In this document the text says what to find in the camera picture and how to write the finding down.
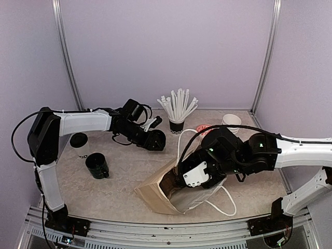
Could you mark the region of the brown paper bag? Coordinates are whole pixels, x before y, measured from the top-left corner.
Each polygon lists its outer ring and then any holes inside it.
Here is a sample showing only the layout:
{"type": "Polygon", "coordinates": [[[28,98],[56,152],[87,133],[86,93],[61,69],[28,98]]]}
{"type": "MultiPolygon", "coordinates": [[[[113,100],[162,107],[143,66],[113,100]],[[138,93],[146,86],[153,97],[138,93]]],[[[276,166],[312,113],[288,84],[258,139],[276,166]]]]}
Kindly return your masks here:
{"type": "Polygon", "coordinates": [[[203,202],[208,202],[208,198],[221,188],[224,189],[223,184],[226,179],[221,180],[209,189],[204,189],[202,186],[195,188],[175,186],[175,167],[180,158],[181,138],[179,136],[177,141],[177,157],[134,189],[136,194],[155,213],[185,214],[203,202]]]}

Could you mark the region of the white paper cup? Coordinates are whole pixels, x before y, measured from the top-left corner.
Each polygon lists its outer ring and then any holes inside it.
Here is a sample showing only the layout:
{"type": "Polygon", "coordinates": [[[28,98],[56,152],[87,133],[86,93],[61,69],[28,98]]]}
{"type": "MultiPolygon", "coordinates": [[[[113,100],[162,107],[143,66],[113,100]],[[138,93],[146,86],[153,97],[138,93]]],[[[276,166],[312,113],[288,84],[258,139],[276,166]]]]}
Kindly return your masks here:
{"type": "Polygon", "coordinates": [[[78,148],[74,147],[74,150],[80,159],[86,159],[91,154],[89,144],[85,144],[84,146],[78,148]]]}

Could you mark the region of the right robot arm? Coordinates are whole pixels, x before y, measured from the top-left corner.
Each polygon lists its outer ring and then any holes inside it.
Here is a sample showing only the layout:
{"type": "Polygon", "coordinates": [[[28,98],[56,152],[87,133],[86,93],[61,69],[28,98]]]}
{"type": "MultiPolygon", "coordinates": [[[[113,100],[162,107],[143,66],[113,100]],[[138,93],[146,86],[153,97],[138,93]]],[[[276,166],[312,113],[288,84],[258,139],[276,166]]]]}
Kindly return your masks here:
{"type": "Polygon", "coordinates": [[[186,151],[201,132],[188,142],[177,160],[175,184],[178,187],[211,188],[234,174],[239,182],[246,176],[262,171],[286,167],[320,167],[307,183],[292,194],[275,200],[271,214],[265,219],[270,230],[277,230],[287,217],[293,217],[302,208],[331,190],[331,139],[289,138],[256,127],[247,141],[230,131],[232,125],[214,125],[203,129],[206,133],[200,148],[186,156],[186,151]]]}

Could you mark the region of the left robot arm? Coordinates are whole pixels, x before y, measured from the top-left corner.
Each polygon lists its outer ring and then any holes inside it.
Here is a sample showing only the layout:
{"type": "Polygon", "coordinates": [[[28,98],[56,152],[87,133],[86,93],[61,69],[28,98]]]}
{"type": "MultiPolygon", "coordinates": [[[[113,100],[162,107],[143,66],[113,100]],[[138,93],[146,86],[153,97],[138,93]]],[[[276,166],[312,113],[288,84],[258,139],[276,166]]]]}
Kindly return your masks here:
{"type": "Polygon", "coordinates": [[[28,116],[35,120],[27,135],[31,159],[23,158],[34,166],[35,181],[48,210],[48,220],[66,231],[73,225],[63,201],[56,166],[63,153],[59,142],[62,137],[70,140],[76,133],[112,132],[113,137],[124,136],[128,145],[148,151],[162,151],[166,136],[156,127],[162,123],[160,116],[153,117],[150,106],[128,99],[123,107],[112,109],[98,107],[87,110],[52,110],[43,107],[28,116]]]}

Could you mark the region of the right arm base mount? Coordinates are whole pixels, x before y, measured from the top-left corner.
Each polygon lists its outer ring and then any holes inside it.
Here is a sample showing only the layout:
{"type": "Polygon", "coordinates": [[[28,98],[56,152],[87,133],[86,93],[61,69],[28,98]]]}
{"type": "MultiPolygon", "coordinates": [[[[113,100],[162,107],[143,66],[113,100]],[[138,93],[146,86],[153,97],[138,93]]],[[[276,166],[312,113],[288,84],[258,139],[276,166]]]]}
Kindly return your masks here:
{"type": "Polygon", "coordinates": [[[268,215],[260,218],[249,219],[247,224],[251,236],[257,236],[292,227],[293,217],[284,214],[278,217],[268,215]]]}

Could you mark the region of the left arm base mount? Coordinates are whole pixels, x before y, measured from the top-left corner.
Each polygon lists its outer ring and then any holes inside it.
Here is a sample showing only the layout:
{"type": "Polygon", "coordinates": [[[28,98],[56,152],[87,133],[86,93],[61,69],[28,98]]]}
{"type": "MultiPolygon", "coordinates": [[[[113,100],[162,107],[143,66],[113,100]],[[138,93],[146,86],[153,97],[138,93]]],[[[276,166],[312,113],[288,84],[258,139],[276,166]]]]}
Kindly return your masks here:
{"type": "Polygon", "coordinates": [[[54,219],[47,218],[45,226],[74,236],[86,237],[90,228],[90,223],[91,221],[87,219],[68,216],[63,222],[56,222],[54,219]]]}

